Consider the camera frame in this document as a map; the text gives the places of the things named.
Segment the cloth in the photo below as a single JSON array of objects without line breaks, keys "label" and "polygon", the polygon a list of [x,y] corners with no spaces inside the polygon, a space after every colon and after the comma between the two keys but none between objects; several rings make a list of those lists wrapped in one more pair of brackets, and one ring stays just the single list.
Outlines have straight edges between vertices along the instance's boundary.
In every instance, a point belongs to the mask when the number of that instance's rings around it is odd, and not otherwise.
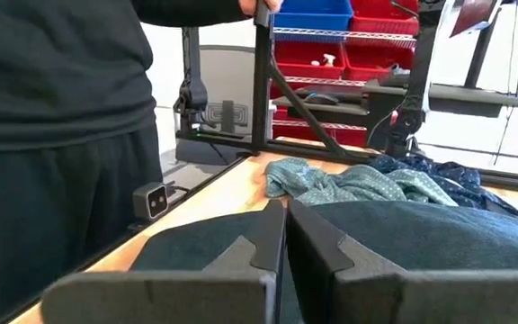
[{"label": "cloth", "polygon": [[370,166],[350,166],[339,175],[329,175],[302,158],[274,161],[265,169],[267,196],[290,194],[306,205],[354,201],[415,201],[455,206],[428,175],[398,170],[383,175]]},{"label": "cloth", "polygon": [[518,217],[415,202],[312,207],[407,270],[518,269]]},{"label": "cloth", "polygon": [[237,0],[0,1],[0,151],[75,145],[153,123],[153,54],[138,17],[165,26],[245,18]]},{"label": "cloth", "polygon": [[156,126],[72,147],[0,153],[0,319],[134,222],[162,181]]},{"label": "cloth", "polygon": [[419,156],[401,159],[379,156],[371,161],[370,165],[383,174],[396,170],[424,172],[459,206],[518,216],[518,209],[481,186],[481,176],[476,169],[455,162],[436,164],[428,158]]}]

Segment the wire shelf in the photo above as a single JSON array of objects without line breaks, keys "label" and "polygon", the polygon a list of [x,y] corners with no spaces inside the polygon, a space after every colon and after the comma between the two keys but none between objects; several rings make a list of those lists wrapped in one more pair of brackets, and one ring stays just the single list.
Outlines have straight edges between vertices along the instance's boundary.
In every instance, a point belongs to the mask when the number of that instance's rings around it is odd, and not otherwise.
[{"label": "wire shelf", "polygon": [[285,81],[291,83],[306,83],[316,85],[329,85],[329,86],[365,86],[364,81],[350,81],[350,80],[331,80],[314,77],[299,77],[299,76],[286,76]]},{"label": "wire shelf", "polygon": [[358,31],[322,31],[300,28],[273,28],[277,41],[353,42],[365,46],[394,46],[412,49],[413,35]]}]

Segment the black metal frame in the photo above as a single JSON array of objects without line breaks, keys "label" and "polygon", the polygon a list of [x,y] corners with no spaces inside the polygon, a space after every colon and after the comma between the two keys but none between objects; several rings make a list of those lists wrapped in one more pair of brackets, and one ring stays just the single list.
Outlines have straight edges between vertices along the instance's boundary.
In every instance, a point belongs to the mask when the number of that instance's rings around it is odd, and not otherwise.
[{"label": "black metal frame", "polygon": [[[430,1],[425,6],[433,9],[432,3],[433,1]],[[430,11],[429,8],[425,9],[423,19],[430,21],[431,26],[428,26],[427,29],[422,29],[419,38],[423,34],[424,36],[427,36],[426,38],[434,40],[436,24],[434,25],[435,28],[433,28],[433,22],[438,22],[438,17],[436,16],[436,13],[434,13],[433,10]],[[252,121],[253,129],[251,141],[246,140],[243,137],[238,137],[237,135],[225,136],[225,134],[219,134],[217,132],[211,131],[194,131],[191,129],[191,124],[183,123],[183,121],[187,121],[183,118],[186,118],[189,115],[189,112],[194,113],[195,111],[201,108],[201,101],[199,101],[198,103],[192,103],[189,100],[190,97],[193,97],[192,94],[189,94],[190,89],[191,91],[195,89],[200,94],[202,85],[201,76],[199,75],[199,55],[193,55],[194,51],[199,50],[199,39],[198,35],[196,35],[196,29],[193,28],[183,29],[183,59],[185,66],[189,68],[186,68],[184,70],[185,81],[182,84],[180,101],[178,101],[178,104],[175,106],[175,111],[182,115],[181,129],[177,132],[177,137],[187,140],[198,140],[209,143],[216,143],[220,145],[233,146],[242,149],[248,149],[253,152],[268,151],[273,153],[298,156],[303,158],[314,158],[350,165],[365,164],[368,163],[372,158],[375,158],[377,155],[374,153],[356,152],[346,150],[339,146],[334,139],[331,139],[323,131],[323,129],[321,128],[320,124],[318,123],[317,119],[313,116],[313,114],[310,113],[309,110],[304,109],[300,99],[293,93],[289,85],[287,85],[283,76],[279,72],[276,64],[272,62],[272,19],[267,19],[265,17],[259,18],[263,19],[263,21],[259,22],[257,19],[255,20],[255,88],[253,105],[254,113]],[[431,53],[433,52],[433,44],[431,43],[430,46],[426,47],[428,49],[424,49],[424,51],[429,52],[429,59],[426,60],[427,66],[425,66],[424,64],[425,60],[415,62],[414,64],[414,68],[418,68],[417,65],[419,65],[423,70],[423,73],[417,73],[417,77],[412,77],[412,81],[416,81],[417,83],[419,83],[420,86],[414,87],[415,91],[411,91],[411,95],[408,95],[406,98],[407,102],[410,103],[411,106],[413,106],[410,111],[415,112],[415,115],[413,115],[414,118],[416,118],[417,112],[422,113],[422,110],[416,109],[416,107],[420,106],[419,103],[421,103],[424,99],[428,98],[428,96],[424,96],[424,94],[428,94],[428,63],[430,62]],[[473,76],[475,76],[475,72],[469,74],[472,75],[471,78],[474,78]],[[281,88],[283,93],[290,100],[291,104],[294,107],[296,107],[296,109],[299,108],[297,110],[308,123],[309,127],[325,144],[324,147],[266,138],[266,125],[268,122],[267,117],[269,102],[269,86],[271,79],[277,84],[277,86]],[[483,185],[501,187],[505,189],[518,191],[517,174],[486,169],[480,169],[479,172],[481,174]]]}]

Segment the green polka dot cloth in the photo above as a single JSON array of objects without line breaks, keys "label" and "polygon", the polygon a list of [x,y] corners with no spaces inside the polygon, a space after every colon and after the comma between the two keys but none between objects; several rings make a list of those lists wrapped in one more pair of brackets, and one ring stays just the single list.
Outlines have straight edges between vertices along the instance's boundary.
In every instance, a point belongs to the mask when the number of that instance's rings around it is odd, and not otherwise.
[{"label": "green polka dot cloth", "polygon": [[383,175],[371,166],[350,166],[330,175],[307,160],[288,157],[265,169],[267,196],[290,194],[307,206],[357,201],[412,201],[457,206],[426,173],[396,170]]}]

